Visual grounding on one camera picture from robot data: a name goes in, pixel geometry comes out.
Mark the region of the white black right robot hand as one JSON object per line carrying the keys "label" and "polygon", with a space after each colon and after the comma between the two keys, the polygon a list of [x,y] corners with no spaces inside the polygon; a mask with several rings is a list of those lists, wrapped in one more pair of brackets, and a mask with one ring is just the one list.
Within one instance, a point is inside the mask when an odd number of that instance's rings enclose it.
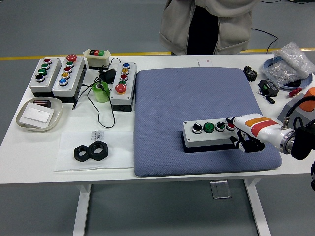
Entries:
{"label": "white black right robot hand", "polygon": [[255,113],[226,118],[226,121],[234,125],[237,137],[230,137],[230,140],[242,152],[262,151],[265,143],[271,143],[280,152],[284,151],[285,133],[274,120]]}

